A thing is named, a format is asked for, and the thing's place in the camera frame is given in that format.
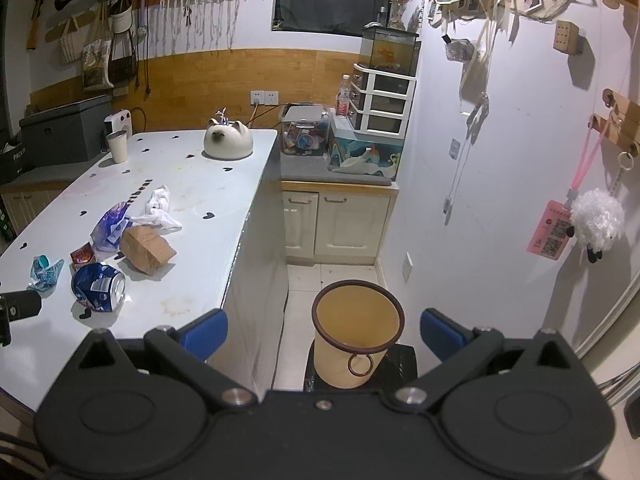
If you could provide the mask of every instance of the pink lanyard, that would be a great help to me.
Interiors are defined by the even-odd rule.
[[[580,189],[580,185],[582,184],[582,181],[587,176],[587,172],[589,171],[589,168],[593,164],[593,160],[596,158],[596,154],[598,153],[598,150],[600,149],[600,145],[602,144],[602,139],[606,137],[607,132],[609,131],[610,121],[611,121],[611,116],[609,116],[607,123],[602,129],[602,133],[598,137],[596,145],[593,147],[593,151],[589,155],[589,158],[587,158],[587,149],[589,147],[589,141],[591,139],[591,132],[593,131],[593,122],[590,122],[589,124],[589,129],[587,131],[587,138],[584,140],[584,146],[582,147],[582,153],[580,154],[580,162],[578,163],[578,169],[575,171],[574,180],[572,181],[571,187],[569,188],[569,191],[566,194],[567,201],[564,204],[564,208],[567,210],[571,209],[571,206],[573,205],[574,200],[578,198],[578,189]]]

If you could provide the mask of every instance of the crumpled white tissue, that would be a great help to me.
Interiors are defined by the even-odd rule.
[[[145,205],[145,213],[142,216],[131,218],[132,222],[151,227],[163,227],[165,229],[180,230],[182,224],[169,215],[170,194],[167,186],[160,186],[151,194],[149,202]]]
[[[620,202],[601,189],[580,195],[571,208],[571,223],[581,244],[593,252],[608,251],[622,234],[625,211]]]

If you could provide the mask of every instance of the pink id card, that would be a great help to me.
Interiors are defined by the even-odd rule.
[[[527,252],[558,260],[569,243],[566,229],[571,225],[571,212],[564,205],[552,200],[546,205],[545,213],[538,224],[527,248]]]

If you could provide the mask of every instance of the gray storage box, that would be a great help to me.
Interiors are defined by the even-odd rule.
[[[101,95],[24,118],[20,128],[29,162],[55,166],[91,160],[100,153],[109,115],[111,97]]]

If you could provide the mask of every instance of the white fluffy sheep plush keychain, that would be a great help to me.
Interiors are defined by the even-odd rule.
[[[603,251],[609,251],[613,242],[622,236],[625,212],[615,197],[622,175],[633,169],[634,159],[627,153],[618,157],[620,169],[609,192],[592,189],[578,196],[571,208],[571,226],[566,230],[587,247],[587,257],[594,264],[602,259]]]

